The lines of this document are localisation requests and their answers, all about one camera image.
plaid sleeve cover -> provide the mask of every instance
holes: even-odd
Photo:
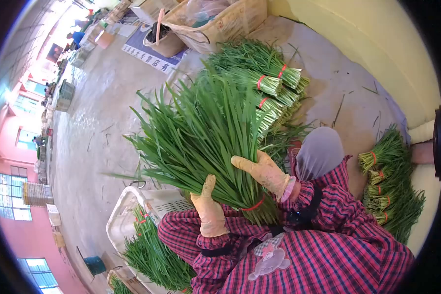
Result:
[[[348,190],[345,157],[323,177],[301,182],[294,203],[279,204],[282,211],[307,206],[314,194],[313,184],[322,188],[323,199],[314,230],[286,232],[278,248],[291,264],[257,279],[248,276],[262,259],[250,250],[238,258],[248,239],[262,238],[267,227],[251,225],[241,213],[223,206],[229,235],[205,238],[199,234],[200,219],[195,210],[171,213],[159,226],[160,239],[185,261],[197,276],[191,285],[195,294],[226,293],[389,293],[410,269],[414,257],[375,218],[365,212]],[[201,249],[225,246],[223,256],[207,257]]]

gloved hand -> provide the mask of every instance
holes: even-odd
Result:
[[[225,227],[224,211],[211,197],[215,185],[215,175],[208,174],[201,195],[191,193],[191,201],[201,218],[201,235],[204,237],[218,237],[229,233]]]
[[[289,182],[289,175],[282,172],[269,155],[257,150],[256,157],[258,163],[254,163],[240,156],[232,156],[230,162],[252,177],[263,187],[276,195],[276,200],[280,201],[284,190]]]

window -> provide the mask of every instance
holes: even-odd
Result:
[[[15,103],[13,104],[13,107],[15,107],[16,109],[23,110],[24,112],[35,114],[37,108],[37,101],[30,99],[28,97],[18,95]]]
[[[28,169],[27,168],[20,168],[11,166],[12,168],[12,175],[20,176],[23,178],[28,178]]]
[[[18,262],[20,263],[23,272],[36,287],[41,289],[43,294],[61,293],[57,287],[57,281],[47,266],[47,262],[44,258],[18,258]]]
[[[36,136],[39,134],[20,130],[16,146],[21,149],[36,150],[36,143],[33,142],[33,138]]]
[[[27,178],[0,173],[0,216],[31,221],[31,209],[23,202],[22,183]]]
[[[42,84],[38,84],[36,82],[33,82],[31,80],[28,80],[25,84],[24,87],[28,90],[28,91],[32,91],[32,92],[36,92],[42,96],[46,95],[46,86],[42,85]]]

wet floor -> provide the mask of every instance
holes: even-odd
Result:
[[[49,184],[69,256],[94,293],[106,293],[106,277],[98,275],[91,282],[92,277],[78,262],[76,246],[84,257],[104,255],[115,265],[122,264],[105,227],[130,181],[101,173],[134,174],[138,156],[122,137],[139,128],[129,107],[140,110],[138,89],[148,91],[166,80],[164,73],[123,52],[125,40],[117,35],[107,49],[95,48],[81,69],[66,68],[63,79],[72,81],[75,93],[67,112],[54,113],[52,126]]]

red rubber band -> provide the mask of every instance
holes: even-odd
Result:
[[[266,99],[268,99],[269,97],[265,97],[260,103],[258,108],[261,109],[261,106],[263,105],[263,103],[266,101]]]
[[[374,164],[376,164],[376,154],[374,154],[374,152],[372,152],[372,151],[369,151],[369,152],[372,154],[372,156],[374,156]]]
[[[256,83],[256,87],[260,90],[260,88],[259,88],[259,84],[261,83],[261,80],[262,79],[264,79],[265,78],[265,75],[262,75],[260,78],[259,78],[259,80],[258,80],[258,83]]]
[[[243,211],[250,211],[250,210],[253,210],[253,209],[257,209],[261,205],[261,203],[263,203],[264,200],[265,200],[265,195],[263,195],[263,198],[257,204],[255,204],[253,207],[251,207],[251,208],[242,208],[242,210]]]
[[[286,64],[281,68],[281,71],[280,71],[279,74],[278,74],[278,79],[281,78],[281,76],[282,76],[282,72],[283,72],[285,69],[286,69]]]

